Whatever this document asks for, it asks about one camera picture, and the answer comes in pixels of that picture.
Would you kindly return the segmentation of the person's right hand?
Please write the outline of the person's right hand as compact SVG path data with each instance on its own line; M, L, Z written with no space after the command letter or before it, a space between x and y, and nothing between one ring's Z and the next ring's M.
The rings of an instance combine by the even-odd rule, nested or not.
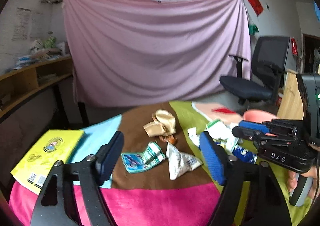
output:
M287 189L289 192L295 190L295 188L298 185L298 181L296 178L296 173L293 171L289 171L288 173L288 180L287 180ZM304 177L311 177L313 178L312 188L309 190L308 196L311 199L314 199L314 197L319 196L319 169L316 166L312 166L311 169L307 173L303 173L302 176Z

